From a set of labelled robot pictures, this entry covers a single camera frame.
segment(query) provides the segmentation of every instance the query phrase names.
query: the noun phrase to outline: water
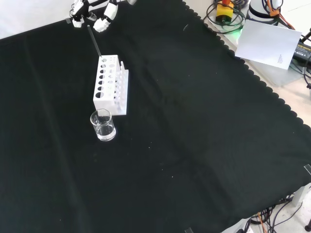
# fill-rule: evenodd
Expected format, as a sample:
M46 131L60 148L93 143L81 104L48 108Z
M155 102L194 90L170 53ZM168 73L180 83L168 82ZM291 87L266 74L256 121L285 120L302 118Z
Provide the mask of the water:
M113 125L99 127L96 130L96 135L101 141L110 141L116 136L116 128Z

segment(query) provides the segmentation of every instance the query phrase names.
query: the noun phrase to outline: orange wire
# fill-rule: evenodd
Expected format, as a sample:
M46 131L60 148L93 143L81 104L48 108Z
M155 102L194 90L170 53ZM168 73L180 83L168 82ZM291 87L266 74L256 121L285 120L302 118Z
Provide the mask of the orange wire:
M288 26L290 26L292 29L294 29L295 30L295 28L289 23L289 22L287 22L286 21L286 19L284 18L284 16L283 15L281 15L280 14L280 18L285 22L285 23L287 23L288 24Z
M271 0L267 0L267 3L268 3L269 10L270 10L270 16L278 16L280 14L280 11L272 9Z
M265 227L263 226L263 223L262 223L261 216L260 216L259 212L258 212L257 214L258 214L260 223L261 223L261 225L262 225L262 228L263 228L263 230L264 230L264 233L267 233L267 230L266 230Z
M272 9L271 0L267 0L267 4L268 4L269 10L270 10L270 16L279 16L285 23L287 23L288 26L290 26L292 29L295 30L295 28L294 28L289 22L286 21L286 19L285 19L284 16L280 13L279 10L274 10L274 9Z

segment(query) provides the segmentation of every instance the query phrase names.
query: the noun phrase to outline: white test tube rack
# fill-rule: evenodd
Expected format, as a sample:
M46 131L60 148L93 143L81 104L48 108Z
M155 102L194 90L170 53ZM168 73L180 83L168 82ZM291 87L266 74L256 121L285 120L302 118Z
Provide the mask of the white test tube rack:
M96 110L104 108L111 115L126 115L128 70L117 55L99 57L93 102Z

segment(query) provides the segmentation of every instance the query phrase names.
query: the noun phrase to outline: white wall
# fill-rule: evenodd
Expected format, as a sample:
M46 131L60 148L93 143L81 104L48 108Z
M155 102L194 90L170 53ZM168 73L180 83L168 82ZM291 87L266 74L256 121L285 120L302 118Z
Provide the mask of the white wall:
M64 20L69 16L73 2L74 0L0 0L0 39Z

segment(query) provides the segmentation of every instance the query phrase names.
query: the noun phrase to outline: clear glass cup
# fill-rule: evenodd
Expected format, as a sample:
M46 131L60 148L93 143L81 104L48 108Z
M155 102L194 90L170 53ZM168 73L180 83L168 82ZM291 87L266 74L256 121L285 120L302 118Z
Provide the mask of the clear glass cup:
M116 128L112 121L111 113L106 109L98 109L91 115L91 123L97 137L104 142L116 136Z

